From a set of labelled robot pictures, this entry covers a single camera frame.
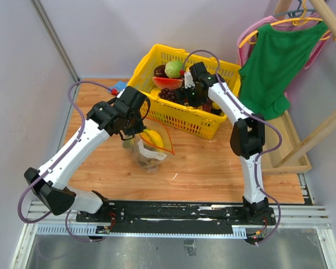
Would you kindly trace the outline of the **clear zip top bag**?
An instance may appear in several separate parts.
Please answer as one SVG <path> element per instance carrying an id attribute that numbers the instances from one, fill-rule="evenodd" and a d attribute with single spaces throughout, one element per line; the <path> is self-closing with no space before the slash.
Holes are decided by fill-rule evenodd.
<path id="1" fill-rule="evenodd" d="M 159 166 L 175 155 L 171 136 L 161 122 L 146 118 L 143 121 L 146 129 L 134 136 L 125 136 L 122 142 L 132 159 L 146 172 L 156 172 Z"/>

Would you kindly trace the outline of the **brown longan bunch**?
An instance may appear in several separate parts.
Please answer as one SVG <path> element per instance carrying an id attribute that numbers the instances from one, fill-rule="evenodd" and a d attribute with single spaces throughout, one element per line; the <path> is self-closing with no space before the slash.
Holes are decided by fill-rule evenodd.
<path id="1" fill-rule="evenodd" d="M 160 161 L 155 158 L 147 158 L 142 155 L 138 155 L 137 164 L 144 169 L 152 169 L 160 164 Z"/>

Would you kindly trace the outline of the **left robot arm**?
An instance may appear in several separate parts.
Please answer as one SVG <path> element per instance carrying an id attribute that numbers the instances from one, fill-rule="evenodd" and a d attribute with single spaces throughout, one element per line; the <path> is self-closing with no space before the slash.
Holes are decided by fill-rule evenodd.
<path id="1" fill-rule="evenodd" d="M 131 86 L 109 101 L 96 103 L 75 135 L 49 161 L 25 171 L 27 183 L 50 213 L 61 215 L 76 210 L 98 222 L 112 215 L 107 198 L 97 191 L 70 188 L 68 182 L 87 157 L 112 135 L 126 141 L 145 130 L 145 117 L 141 115 L 144 104 L 151 104 L 149 98 Z"/>

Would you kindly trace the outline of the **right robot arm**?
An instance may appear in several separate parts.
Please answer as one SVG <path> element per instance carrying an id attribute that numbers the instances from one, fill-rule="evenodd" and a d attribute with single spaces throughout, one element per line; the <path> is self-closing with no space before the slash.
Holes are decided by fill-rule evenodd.
<path id="1" fill-rule="evenodd" d="M 223 78 L 210 74 L 203 62 L 198 62 L 179 71 L 184 78 L 181 90 L 192 104 L 214 101 L 230 120 L 233 129 L 230 147 L 239 157 L 244 177 L 244 195 L 241 214 L 248 224 L 256 224 L 269 208 L 268 198 L 263 193 L 261 158 L 265 144 L 265 127 L 262 117 L 251 117 L 247 109 L 229 89 Z"/>

